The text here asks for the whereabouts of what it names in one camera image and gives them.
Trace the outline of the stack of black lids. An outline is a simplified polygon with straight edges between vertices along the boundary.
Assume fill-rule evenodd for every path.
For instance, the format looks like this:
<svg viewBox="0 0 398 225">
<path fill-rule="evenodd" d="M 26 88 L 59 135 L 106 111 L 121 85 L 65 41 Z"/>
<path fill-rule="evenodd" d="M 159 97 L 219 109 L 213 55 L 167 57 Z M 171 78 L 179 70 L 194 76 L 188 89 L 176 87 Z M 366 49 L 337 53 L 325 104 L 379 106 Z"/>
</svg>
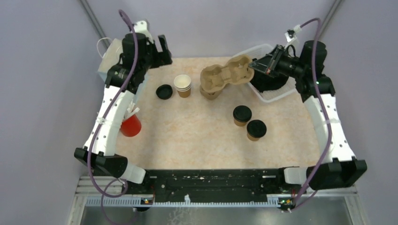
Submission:
<svg viewBox="0 0 398 225">
<path fill-rule="evenodd" d="M 169 84 L 163 84 L 157 88 L 155 93 L 159 99 L 167 100 L 172 97 L 173 89 Z"/>
</svg>

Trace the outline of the stack of paper cups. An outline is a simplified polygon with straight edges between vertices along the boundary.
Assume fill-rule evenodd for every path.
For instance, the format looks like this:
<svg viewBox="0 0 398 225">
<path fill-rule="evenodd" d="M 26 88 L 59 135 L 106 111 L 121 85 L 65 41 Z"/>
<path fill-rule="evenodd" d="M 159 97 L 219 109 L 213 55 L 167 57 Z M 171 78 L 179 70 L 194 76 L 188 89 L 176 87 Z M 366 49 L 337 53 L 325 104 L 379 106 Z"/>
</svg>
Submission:
<svg viewBox="0 0 398 225">
<path fill-rule="evenodd" d="M 178 75 L 173 84 L 180 97 L 188 98 L 191 95 L 191 78 L 188 75 Z"/>
</svg>

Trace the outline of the brown cardboard cup carrier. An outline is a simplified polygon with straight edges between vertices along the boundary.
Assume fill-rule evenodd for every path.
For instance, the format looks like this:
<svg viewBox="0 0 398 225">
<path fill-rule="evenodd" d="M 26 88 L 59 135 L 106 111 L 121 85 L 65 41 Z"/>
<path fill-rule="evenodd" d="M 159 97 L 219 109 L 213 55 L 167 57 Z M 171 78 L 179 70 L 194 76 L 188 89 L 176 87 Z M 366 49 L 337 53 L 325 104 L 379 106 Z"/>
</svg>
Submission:
<svg viewBox="0 0 398 225">
<path fill-rule="evenodd" d="M 225 65 L 212 65 L 200 73 L 200 86 L 207 93 L 222 90 L 227 84 L 239 85 L 250 82 L 254 70 L 249 67 L 252 59 L 247 55 L 231 58 Z"/>
</svg>

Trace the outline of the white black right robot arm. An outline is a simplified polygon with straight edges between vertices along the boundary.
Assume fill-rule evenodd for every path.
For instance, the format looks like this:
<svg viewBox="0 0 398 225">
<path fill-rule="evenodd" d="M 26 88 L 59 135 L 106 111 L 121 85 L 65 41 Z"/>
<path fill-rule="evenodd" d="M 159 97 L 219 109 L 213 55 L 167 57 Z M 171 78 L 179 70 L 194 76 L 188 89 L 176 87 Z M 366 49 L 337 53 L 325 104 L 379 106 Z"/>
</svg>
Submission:
<svg viewBox="0 0 398 225">
<path fill-rule="evenodd" d="M 326 57 L 326 45 L 310 40 L 304 43 L 300 56 L 291 56 L 287 48 L 277 45 L 249 64 L 261 78 L 295 80 L 321 150 L 320 162 L 313 166 L 282 169 L 283 175 L 275 180 L 275 187 L 281 193 L 288 193 L 294 185 L 313 190 L 348 188 L 367 171 L 366 161 L 357 159 L 344 135 L 333 82 L 323 73 Z"/>
</svg>

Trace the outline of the light blue paper bag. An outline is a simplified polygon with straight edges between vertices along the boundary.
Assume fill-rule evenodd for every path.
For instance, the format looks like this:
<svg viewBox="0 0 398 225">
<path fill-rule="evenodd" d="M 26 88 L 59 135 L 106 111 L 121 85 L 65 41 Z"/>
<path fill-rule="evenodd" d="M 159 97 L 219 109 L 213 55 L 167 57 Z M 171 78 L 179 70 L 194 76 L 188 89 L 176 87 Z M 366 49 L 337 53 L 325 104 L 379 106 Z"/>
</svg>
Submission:
<svg viewBox="0 0 398 225">
<path fill-rule="evenodd" d="M 105 41 L 105 40 L 110 40 L 111 44 L 106 49 L 106 51 L 102 54 L 99 50 L 99 44 L 100 44 L 100 42 Z M 105 82 L 108 70 L 118 62 L 120 54 L 123 53 L 122 41 L 119 39 L 116 39 L 116 38 L 111 39 L 109 37 L 104 37 L 97 41 L 96 47 L 97 47 L 98 54 L 102 58 L 102 61 L 99 65 L 97 73 L 102 78 L 102 80 Z"/>
</svg>

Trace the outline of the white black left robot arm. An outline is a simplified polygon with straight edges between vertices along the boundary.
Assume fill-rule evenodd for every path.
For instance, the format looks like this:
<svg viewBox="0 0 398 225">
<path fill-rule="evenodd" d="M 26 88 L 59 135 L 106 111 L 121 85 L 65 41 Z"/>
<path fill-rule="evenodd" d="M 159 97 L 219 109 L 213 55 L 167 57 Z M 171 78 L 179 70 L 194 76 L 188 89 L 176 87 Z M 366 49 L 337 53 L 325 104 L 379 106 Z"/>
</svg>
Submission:
<svg viewBox="0 0 398 225">
<path fill-rule="evenodd" d="M 100 65 L 107 74 L 99 116 L 84 146 L 75 149 L 74 157 L 93 170 L 132 182 L 133 188 L 144 194 L 151 186 L 150 180 L 145 178 L 145 169 L 116 154 L 116 140 L 148 70 L 172 64 L 172 54 L 164 35 L 158 36 L 160 52 L 155 42 L 142 31 L 137 32 L 137 38 L 138 52 L 135 52 L 132 33 L 107 50 Z"/>
</svg>

